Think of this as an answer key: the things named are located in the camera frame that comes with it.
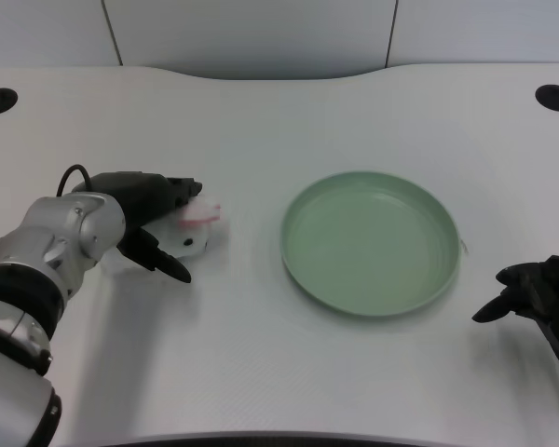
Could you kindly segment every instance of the plate rim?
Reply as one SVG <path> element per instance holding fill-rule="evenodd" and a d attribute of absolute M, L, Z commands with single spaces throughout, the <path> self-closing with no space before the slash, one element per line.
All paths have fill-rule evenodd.
<path fill-rule="evenodd" d="M 286 246 L 286 241 L 285 241 L 286 231 L 285 231 L 285 228 L 286 228 L 286 225 L 287 225 L 288 216 L 291 214 L 290 211 L 293 209 L 296 202 L 302 196 L 304 196 L 311 188 L 317 186 L 319 183 L 327 182 L 327 181 L 329 181 L 333 178 L 342 177 L 342 176 L 345 176 L 345 175 L 368 175 L 368 174 L 384 176 L 384 177 L 391 177 L 391 178 L 394 178 L 394 179 L 397 179 L 397 180 L 400 180 L 400 181 L 403 181 L 403 182 L 406 182 L 406 183 L 410 183 L 412 186 L 420 189 L 421 191 L 424 191 L 426 194 L 429 195 L 429 197 L 431 197 L 445 211 L 445 214 L 447 215 L 447 217 L 451 221 L 451 223 L 454 227 L 454 231 L 456 233 L 455 234 L 456 242 L 457 242 L 456 262 L 455 262 L 454 267 L 452 268 L 449 276 L 447 277 L 447 280 L 442 284 L 442 286 L 437 291 L 435 291 L 433 294 L 429 295 L 422 302 L 416 303 L 414 305 L 410 305 L 410 306 L 406 307 L 405 309 L 401 309 L 397 312 L 382 312 L 382 313 L 375 313 L 375 314 L 363 314 L 363 313 L 354 312 L 350 309 L 345 309 L 345 308 L 343 308 L 339 305 L 330 304 L 330 303 L 322 300 L 321 298 L 316 296 L 314 293 L 312 293 L 310 290 L 308 290 L 296 278 L 296 276 L 294 275 L 293 270 L 290 268 L 290 264 L 288 262 L 288 257 L 286 256 L 286 247 L 285 247 Z M 292 280 L 297 284 L 297 286 L 302 291 L 304 291 L 307 295 L 314 298 L 318 302 L 320 302 L 323 305 L 326 305 L 326 306 L 328 306 L 332 309 L 336 309 L 336 310 L 339 310 L 341 312 L 345 312 L 345 313 L 350 314 L 350 315 L 355 315 L 355 316 L 358 316 L 358 317 L 367 317 L 367 318 L 393 317 L 393 316 L 403 315 L 403 314 L 406 314 L 408 312 L 412 312 L 414 310 L 417 310 L 418 308 L 423 307 L 425 305 L 428 305 L 428 304 L 432 303 L 433 301 L 437 300 L 439 297 L 441 297 L 442 295 L 445 294 L 445 292 L 452 286 L 452 284 L 456 280 L 457 274 L 459 272 L 459 267 L 460 267 L 460 264 L 461 264 L 461 255 L 462 255 L 462 242 L 461 242 L 461 237 L 459 235 L 459 229 L 457 228 L 456 220 L 453 218 L 451 212 L 449 212 L 449 209 L 441 202 L 441 200 L 439 200 L 437 197 L 435 197 L 435 195 L 431 191 L 427 190 L 426 188 L 420 186 L 417 183 L 409 181 L 408 179 L 404 178 L 403 176 L 400 176 L 400 175 L 397 175 L 397 174 L 392 174 L 392 173 L 389 173 L 389 172 L 378 171 L 378 170 L 348 170 L 348 171 L 344 171 L 344 172 L 337 172 L 335 174 L 328 175 L 327 177 L 323 177 L 323 178 L 318 179 L 317 181 L 309 184 L 299 194 L 297 194 L 296 197 L 294 197 L 292 199 L 292 201 L 290 202 L 288 207 L 285 209 L 285 211 L 283 213 L 283 218 L 281 220 L 279 240 L 280 240 L 281 260 L 283 261 L 284 266 L 288 270 L 289 276 L 292 278 Z"/>

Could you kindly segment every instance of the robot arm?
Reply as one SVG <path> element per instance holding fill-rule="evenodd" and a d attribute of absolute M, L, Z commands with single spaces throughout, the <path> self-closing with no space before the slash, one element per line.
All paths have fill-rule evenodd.
<path fill-rule="evenodd" d="M 505 289 L 472 319 L 486 323 L 515 312 L 533 319 L 559 359 L 559 256 L 544 263 L 518 264 L 497 274 Z"/>
<path fill-rule="evenodd" d="M 107 250 L 118 246 L 137 264 L 190 282 L 142 226 L 186 205 L 200 183 L 140 172 L 88 177 L 72 194 L 35 201 L 0 238 L 0 447 L 51 441 L 61 403 L 43 377 L 49 339 L 85 272 Z"/>

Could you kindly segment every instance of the white table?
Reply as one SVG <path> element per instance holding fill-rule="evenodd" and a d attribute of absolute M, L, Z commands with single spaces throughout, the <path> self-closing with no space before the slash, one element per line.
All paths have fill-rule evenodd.
<path fill-rule="evenodd" d="M 504 266 L 559 254 L 559 65 L 425 65 L 323 81 L 148 68 L 0 70 L 0 236 L 61 173 L 194 176 L 225 216 L 194 282 L 86 275 L 52 340 L 53 445 L 202 431 L 559 447 L 559 366 L 536 325 L 471 315 Z M 402 175 L 451 211 L 457 284 L 402 318 L 324 308 L 288 279 L 280 219 L 313 181 Z"/>

